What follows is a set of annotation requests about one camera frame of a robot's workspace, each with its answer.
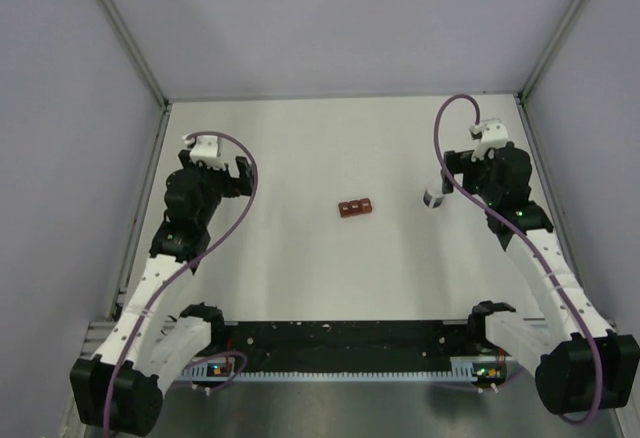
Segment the white pill bottle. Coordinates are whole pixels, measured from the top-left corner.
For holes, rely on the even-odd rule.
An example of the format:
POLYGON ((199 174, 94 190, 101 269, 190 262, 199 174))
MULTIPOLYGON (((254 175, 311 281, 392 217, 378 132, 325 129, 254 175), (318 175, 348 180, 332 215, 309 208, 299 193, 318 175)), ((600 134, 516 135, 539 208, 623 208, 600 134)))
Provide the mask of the white pill bottle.
POLYGON ((435 209, 440 207, 444 202, 445 195, 442 191, 442 185, 436 183, 435 185, 428 185, 425 188, 423 194, 424 204, 430 208, 435 209))

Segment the red weekly pill organizer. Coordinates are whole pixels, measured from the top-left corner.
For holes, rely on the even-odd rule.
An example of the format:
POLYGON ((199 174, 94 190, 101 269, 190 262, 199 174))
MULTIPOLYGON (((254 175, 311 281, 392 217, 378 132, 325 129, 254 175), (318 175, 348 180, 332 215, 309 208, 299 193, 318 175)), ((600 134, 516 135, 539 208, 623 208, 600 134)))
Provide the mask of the red weekly pill organizer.
POLYGON ((369 198, 339 202, 337 207, 341 218, 366 215, 373 211, 373 205, 369 198))

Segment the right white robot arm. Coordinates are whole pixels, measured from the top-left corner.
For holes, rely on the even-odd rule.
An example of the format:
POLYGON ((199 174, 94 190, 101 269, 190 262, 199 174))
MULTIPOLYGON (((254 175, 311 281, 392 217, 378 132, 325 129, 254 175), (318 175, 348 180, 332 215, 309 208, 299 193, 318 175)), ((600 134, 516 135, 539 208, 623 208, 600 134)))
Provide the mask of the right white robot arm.
POLYGON ((529 154, 513 142, 438 152, 442 190, 459 191, 485 213, 487 226, 516 265, 547 330, 526 324, 515 308, 485 301, 472 312, 466 338, 476 352, 496 347, 534 378, 544 407, 574 425, 627 405, 639 367, 639 343, 596 310, 560 249, 553 223, 530 197, 529 154))

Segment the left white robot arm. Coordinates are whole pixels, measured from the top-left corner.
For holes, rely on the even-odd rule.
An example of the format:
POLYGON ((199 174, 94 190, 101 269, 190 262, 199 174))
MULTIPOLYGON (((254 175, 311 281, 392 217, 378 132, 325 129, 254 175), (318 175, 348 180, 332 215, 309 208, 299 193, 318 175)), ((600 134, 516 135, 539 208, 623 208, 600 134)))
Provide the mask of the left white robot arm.
POLYGON ((109 336, 70 372, 81 422, 104 436, 147 436, 166 392, 196 355, 226 345, 221 311, 196 301, 183 305, 169 333, 162 330, 171 309, 193 295, 200 262, 224 241, 208 231, 216 209, 225 198, 255 197, 257 166, 250 153, 236 157, 236 176, 213 156, 183 150, 179 159, 181 169, 166 179, 163 219, 137 287, 109 336))

